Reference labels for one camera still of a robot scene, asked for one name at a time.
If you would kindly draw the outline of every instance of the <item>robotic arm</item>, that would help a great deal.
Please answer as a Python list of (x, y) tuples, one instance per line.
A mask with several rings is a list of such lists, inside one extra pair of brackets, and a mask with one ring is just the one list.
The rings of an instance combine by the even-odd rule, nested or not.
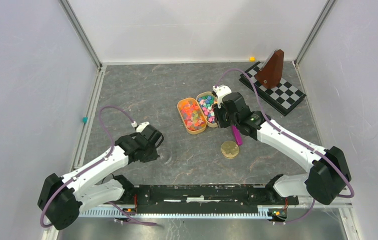
[[(348, 181), (351, 180), (345, 156), (337, 147), (325, 149), (289, 132), (269, 116), (267, 121), (260, 111), (249, 109), (240, 93), (231, 92), (225, 85), (214, 87), (214, 94), (218, 103), (212, 108), (219, 128), (234, 125), (243, 135), (281, 151), (307, 172), (292, 176), (280, 174), (274, 177), (266, 187), (273, 188), (280, 197), (311, 196), (318, 202), (329, 205), (343, 190), (346, 186), (343, 179), (315, 152), (326, 156)], [(300, 143), (314, 150), (309, 150)]]
[[(106, 155), (110, 148), (82, 168), (62, 177), (58, 177), (55, 173), (48, 176), (38, 201), (39, 208), (43, 210), (53, 193), (71, 179), (72, 182), (59, 192), (46, 211), (46, 216), (58, 230), (72, 224), (80, 213), (88, 209), (124, 198), (124, 188), (118, 180), (112, 179), (101, 185), (95, 184), (108, 174), (132, 162), (140, 160), (147, 163), (156, 160), (158, 158), (156, 148), (163, 140), (162, 133), (156, 128), (148, 122), (141, 123), (136, 127), (135, 133), (121, 136), (115, 141), (113, 152), (109, 157)], [(102, 158), (105, 160), (92, 167)], [(82, 176), (75, 177), (79, 172), (89, 168), (91, 169)]]

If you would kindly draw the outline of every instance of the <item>gold disc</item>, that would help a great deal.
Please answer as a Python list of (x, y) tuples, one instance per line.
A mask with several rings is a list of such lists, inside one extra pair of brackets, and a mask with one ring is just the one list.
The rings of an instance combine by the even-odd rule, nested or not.
[(239, 146), (233, 141), (225, 141), (221, 145), (221, 153), (228, 159), (232, 159), (239, 154)]

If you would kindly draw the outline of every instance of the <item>orange container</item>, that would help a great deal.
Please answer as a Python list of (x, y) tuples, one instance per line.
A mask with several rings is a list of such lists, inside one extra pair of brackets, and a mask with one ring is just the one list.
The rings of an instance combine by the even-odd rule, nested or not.
[(205, 131), (207, 120), (196, 99), (188, 97), (180, 100), (177, 110), (188, 133), (195, 135)]
[[(196, 99), (199, 99), (199, 98), (201, 98), (201, 97), (203, 97), (203, 96), (214, 96), (213, 94), (212, 94), (212, 92), (210, 92), (210, 91), (206, 91), (206, 92), (204, 92), (204, 93), (201, 93), (201, 94), (199, 94), (197, 97), (196, 97)], [(216, 97), (214, 97), (214, 103), (216, 104), (217, 103), (217, 98)], [(208, 117), (207, 116), (205, 116), (205, 114), (203, 113), (203, 111), (201, 111), (202, 112), (202, 115), (205, 117), (205, 119), (208, 119)], [(216, 128), (216, 127), (218, 127), (218, 124), (215, 122), (215, 123), (211, 123), (211, 122), (208, 122), (208, 120), (206, 121), (206, 124), (208, 125), (208, 127), (210, 127), (210, 128)]]

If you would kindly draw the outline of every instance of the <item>gray floor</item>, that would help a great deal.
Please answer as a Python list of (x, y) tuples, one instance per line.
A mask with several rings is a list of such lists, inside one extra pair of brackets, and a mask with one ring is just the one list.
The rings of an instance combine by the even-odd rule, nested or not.
[[(289, 209), (289, 218), (305, 210)], [(261, 219), (144, 219), (160, 226), (124, 225), (109, 218), (78, 218), (58, 240), (346, 240), (338, 209), (315, 209), (298, 223)]]
[[(165, 136), (162, 153), (172, 153), (167, 164), (167, 157), (149, 163), (135, 162), (115, 174), (123, 174), (134, 184), (252, 184), (266, 183), (277, 174), (304, 173), (284, 154), (245, 136), (240, 154), (234, 159), (225, 158), (220, 146), (224, 141), (233, 139), (230, 128), (208, 127), (198, 135), (190, 135), (184, 129), (176, 107), (179, 100), (211, 91), (228, 68), (246, 70), (251, 65), (251, 62), (233, 62), (108, 66), (98, 109), (104, 105), (117, 105), (127, 110), (137, 122), (149, 121)], [(302, 89), (292, 63), (285, 62), (283, 78)], [(252, 110), (258, 110), (254, 93), (238, 79), (239, 73), (232, 72), (223, 83), (233, 92), (240, 92)], [(262, 102), (266, 113), (284, 128), (319, 144), (307, 98), (286, 117)], [(85, 163), (109, 145), (97, 117), (95, 119)], [(106, 110), (102, 119), (114, 139), (134, 131), (128, 119), (116, 110)]]

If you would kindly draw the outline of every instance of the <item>gray marble tabletop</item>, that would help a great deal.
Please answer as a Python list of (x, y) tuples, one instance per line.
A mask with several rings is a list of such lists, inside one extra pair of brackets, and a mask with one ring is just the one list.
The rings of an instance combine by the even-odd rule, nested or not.
[[(113, 174), (123, 174), (133, 184), (254, 184), (266, 183), (277, 174), (301, 174), (304, 170), (278, 150), (242, 136), (240, 153), (233, 159), (220, 151), (224, 141), (234, 140), (231, 128), (210, 128), (198, 134), (186, 132), (177, 111), (181, 99), (211, 91), (221, 74), (229, 68), (248, 69), (252, 62), (182, 63), (107, 66), (97, 109), (116, 105), (138, 122), (149, 121), (165, 140), (161, 158), (148, 163), (134, 162)], [(283, 78), (303, 89), (291, 62), (285, 62)], [(223, 80), (233, 92), (240, 92), (251, 110), (258, 110), (254, 93), (231, 72)], [(280, 125), (307, 141), (319, 144), (309, 110), (308, 96), (290, 114), (283, 116), (261, 101), (266, 113)], [(134, 132), (124, 114), (107, 109), (102, 119), (114, 139)], [(85, 163), (108, 148), (109, 140), (97, 117), (93, 123)]]

